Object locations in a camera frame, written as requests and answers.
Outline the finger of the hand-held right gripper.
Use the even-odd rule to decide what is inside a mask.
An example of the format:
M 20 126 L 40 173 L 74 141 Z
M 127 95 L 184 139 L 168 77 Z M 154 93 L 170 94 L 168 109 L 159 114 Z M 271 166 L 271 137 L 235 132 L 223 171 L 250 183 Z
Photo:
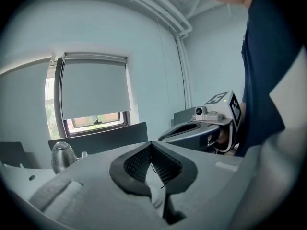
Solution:
M 201 130 L 211 130 L 211 126 L 208 123 L 204 122 L 185 122 L 177 124 L 170 128 L 170 130 L 193 130 L 193 129 L 201 129 Z
M 205 150 L 208 147 L 207 137 L 209 135 L 219 137 L 218 125 L 210 125 L 211 130 L 167 130 L 163 133 L 158 141 L 169 143 L 175 146 L 191 149 L 191 150 Z

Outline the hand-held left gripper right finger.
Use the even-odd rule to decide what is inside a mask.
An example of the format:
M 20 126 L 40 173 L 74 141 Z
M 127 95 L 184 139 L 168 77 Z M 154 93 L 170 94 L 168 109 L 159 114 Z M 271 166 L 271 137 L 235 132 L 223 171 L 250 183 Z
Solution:
M 163 217 L 153 227 L 227 227 L 249 183 L 249 155 L 224 156 L 152 142 L 165 186 Z

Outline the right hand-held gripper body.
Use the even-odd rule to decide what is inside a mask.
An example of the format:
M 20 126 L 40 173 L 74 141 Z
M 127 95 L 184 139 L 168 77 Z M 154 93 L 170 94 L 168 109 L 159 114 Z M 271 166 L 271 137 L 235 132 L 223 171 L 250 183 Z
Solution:
M 241 123 L 241 108 L 233 91 L 214 95 L 204 105 L 195 108 L 193 121 L 226 126 L 229 128 L 228 144 L 225 148 L 214 145 L 213 140 L 208 143 L 219 152 L 228 152 L 236 144 L 237 133 Z

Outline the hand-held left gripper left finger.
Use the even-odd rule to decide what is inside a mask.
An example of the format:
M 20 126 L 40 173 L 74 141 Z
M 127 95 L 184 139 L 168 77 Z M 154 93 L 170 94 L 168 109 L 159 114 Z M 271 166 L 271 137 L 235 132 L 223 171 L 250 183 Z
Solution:
M 89 155 L 42 185 L 30 203 L 67 227 L 165 227 L 147 196 L 126 194 L 111 179 L 111 162 L 141 143 Z

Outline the person's right hand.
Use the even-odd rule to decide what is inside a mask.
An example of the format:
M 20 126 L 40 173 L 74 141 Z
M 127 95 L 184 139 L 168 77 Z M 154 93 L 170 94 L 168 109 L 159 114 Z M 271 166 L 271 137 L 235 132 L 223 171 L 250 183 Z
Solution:
M 212 135 L 207 137 L 208 142 L 216 141 L 218 144 L 227 143 L 229 140 L 229 126 L 220 126 L 219 137 L 213 139 Z

